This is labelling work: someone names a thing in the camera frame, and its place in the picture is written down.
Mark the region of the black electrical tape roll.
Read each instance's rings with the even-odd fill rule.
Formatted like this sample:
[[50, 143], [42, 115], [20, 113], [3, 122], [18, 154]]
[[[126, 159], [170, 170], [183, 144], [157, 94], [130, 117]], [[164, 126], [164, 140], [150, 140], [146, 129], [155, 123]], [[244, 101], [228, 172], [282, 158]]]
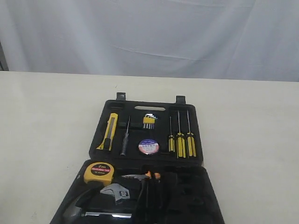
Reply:
[[145, 155], [156, 154], [159, 148], [158, 142], [153, 139], [144, 139], [138, 144], [139, 151]]

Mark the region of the black plastic tool case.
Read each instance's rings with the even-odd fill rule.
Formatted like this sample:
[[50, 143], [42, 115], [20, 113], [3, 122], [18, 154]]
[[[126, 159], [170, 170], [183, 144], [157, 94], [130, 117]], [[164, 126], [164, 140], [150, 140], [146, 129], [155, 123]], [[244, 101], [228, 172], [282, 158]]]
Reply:
[[[187, 149], [189, 111], [191, 132], [194, 134], [196, 157], [189, 157]], [[186, 158], [177, 157], [178, 114], [180, 112], [181, 132], [185, 139]], [[112, 142], [111, 151], [97, 150], [103, 141], [107, 121], [111, 113], [118, 114], [117, 127]], [[157, 117], [154, 129], [143, 129], [145, 114]], [[122, 142], [126, 132], [128, 117], [130, 116], [129, 136], [126, 155], [120, 155]], [[175, 141], [175, 152], [168, 150], [169, 117], [172, 120], [172, 133]], [[145, 155], [138, 149], [138, 144], [144, 139], [156, 140], [159, 151], [156, 154]], [[95, 193], [87, 201], [84, 208], [87, 211], [105, 211], [116, 213], [132, 213], [132, 217], [113, 218], [110, 216], [80, 217], [73, 224], [222, 224], [224, 218], [221, 213], [214, 189], [207, 170], [203, 165], [203, 152], [199, 134], [196, 109], [187, 104], [184, 96], [177, 96], [174, 103], [129, 101], [125, 93], [117, 93], [114, 100], [105, 102], [91, 146], [89, 160], [86, 160], [79, 170], [75, 180], [57, 209], [51, 222], [64, 224], [63, 213], [68, 205], [80, 194], [87, 190], [105, 186], [101, 182], [84, 182], [86, 168], [95, 162], [106, 162], [114, 167], [111, 183], [133, 184], [137, 179], [122, 177], [129, 174], [146, 174], [148, 171], [159, 173], [162, 203], [156, 215], [148, 222], [135, 219], [134, 213], [137, 198], [115, 203], [114, 197]]]

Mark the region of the yellow utility knife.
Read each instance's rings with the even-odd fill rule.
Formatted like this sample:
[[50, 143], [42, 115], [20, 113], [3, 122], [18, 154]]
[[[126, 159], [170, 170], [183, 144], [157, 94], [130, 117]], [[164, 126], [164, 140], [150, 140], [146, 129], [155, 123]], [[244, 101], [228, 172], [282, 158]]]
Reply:
[[109, 119], [107, 121], [107, 127], [106, 127], [103, 141], [96, 148], [97, 150], [111, 151], [112, 142], [113, 142], [113, 138], [114, 138], [116, 127], [117, 127], [117, 120], [118, 120], [118, 114], [111, 113], [109, 116]]

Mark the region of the yellow tape measure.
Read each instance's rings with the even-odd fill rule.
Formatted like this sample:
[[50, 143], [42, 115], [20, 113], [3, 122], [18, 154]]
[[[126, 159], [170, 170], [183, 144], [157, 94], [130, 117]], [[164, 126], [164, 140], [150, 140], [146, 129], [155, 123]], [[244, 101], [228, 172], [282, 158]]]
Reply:
[[84, 182], [101, 182], [104, 186], [112, 182], [114, 167], [106, 162], [95, 162], [90, 164], [84, 172]]

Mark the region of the orange black combination pliers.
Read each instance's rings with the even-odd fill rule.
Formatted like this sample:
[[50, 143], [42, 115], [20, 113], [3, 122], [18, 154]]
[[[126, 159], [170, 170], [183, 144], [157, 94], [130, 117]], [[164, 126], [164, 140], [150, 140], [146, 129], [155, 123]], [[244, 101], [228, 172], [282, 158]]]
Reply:
[[137, 179], [141, 183], [134, 218], [148, 222], [161, 207], [162, 198], [159, 186], [161, 175], [148, 171], [146, 174], [129, 174], [122, 177]]

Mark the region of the yellow hex key set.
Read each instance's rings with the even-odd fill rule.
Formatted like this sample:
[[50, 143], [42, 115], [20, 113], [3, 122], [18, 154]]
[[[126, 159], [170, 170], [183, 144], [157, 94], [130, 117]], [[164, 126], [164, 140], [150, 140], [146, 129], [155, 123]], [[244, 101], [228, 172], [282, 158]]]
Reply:
[[154, 114], [147, 113], [143, 117], [143, 129], [154, 129], [157, 117]]

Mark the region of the small yellow black screwdriver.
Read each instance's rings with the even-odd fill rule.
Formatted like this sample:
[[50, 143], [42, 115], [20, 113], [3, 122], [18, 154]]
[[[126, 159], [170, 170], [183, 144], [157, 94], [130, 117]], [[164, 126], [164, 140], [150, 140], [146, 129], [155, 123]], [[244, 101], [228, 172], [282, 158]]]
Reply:
[[171, 116], [169, 117], [169, 129], [170, 129], [170, 133], [169, 133], [169, 137], [168, 137], [168, 150], [169, 152], [175, 152], [175, 141], [174, 141], [174, 135], [172, 133], [172, 120], [171, 120]]

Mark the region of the middle yellow black screwdriver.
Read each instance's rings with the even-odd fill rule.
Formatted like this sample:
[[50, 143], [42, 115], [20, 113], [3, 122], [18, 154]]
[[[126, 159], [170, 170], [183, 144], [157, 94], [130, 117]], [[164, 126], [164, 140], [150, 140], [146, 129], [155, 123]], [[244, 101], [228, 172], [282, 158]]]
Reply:
[[177, 114], [178, 114], [178, 132], [176, 135], [177, 157], [178, 158], [186, 158], [185, 139], [184, 139], [183, 133], [181, 132], [181, 125], [180, 125], [180, 112], [177, 111]]

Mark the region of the right yellow black screwdriver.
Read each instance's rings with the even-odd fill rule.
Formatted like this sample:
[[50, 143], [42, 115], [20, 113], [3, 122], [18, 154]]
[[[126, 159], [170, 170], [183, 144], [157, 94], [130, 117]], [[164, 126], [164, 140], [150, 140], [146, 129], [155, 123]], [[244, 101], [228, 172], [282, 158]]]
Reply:
[[190, 116], [189, 111], [187, 110], [187, 122], [188, 122], [188, 132], [186, 134], [187, 137], [187, 149], [189, 157], [196, 157], [196, 146], [194, 134], [191, 132], [191, 124], [190, 124]]

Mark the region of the white backdrop curtain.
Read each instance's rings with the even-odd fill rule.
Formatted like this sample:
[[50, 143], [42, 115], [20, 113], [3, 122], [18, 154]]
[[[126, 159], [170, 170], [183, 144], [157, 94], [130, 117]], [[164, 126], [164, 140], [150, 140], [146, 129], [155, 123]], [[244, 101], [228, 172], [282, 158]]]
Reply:
[[12, 71], [299, 79], [296, 0], [3, 0]]

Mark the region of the steel claw hammer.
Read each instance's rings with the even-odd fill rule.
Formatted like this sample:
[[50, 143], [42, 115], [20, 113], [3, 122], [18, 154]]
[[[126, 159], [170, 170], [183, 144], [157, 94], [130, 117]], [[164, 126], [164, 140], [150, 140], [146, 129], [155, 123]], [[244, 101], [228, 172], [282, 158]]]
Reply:
[[99, 188], [87, 190], [80, 194], [74, 199], [63, 213], [63, 220], [65, 224], [72, 224], [80, 217], [92, 216], [110, 216], [113, 218], [125, 218], [129, 219], [132, 217], [132, 213], [116, 213], [116, 212], [105, 212], [105, 211], [87, 211], [84, 206], [87, 204], [89, 199], [94, 197], [95, 193], [100, 193]]

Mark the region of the black metal tripod frame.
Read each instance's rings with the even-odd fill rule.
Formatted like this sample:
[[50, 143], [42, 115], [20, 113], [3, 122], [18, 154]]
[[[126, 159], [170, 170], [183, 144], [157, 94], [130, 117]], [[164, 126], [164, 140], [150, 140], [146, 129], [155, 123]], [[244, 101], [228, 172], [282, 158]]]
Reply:
[[0, 43], [0, 70], [9, 71], [7, 61], [6, 61], [6, 57], [5, 57], [5, 54], [4, 54], [1, 43]]

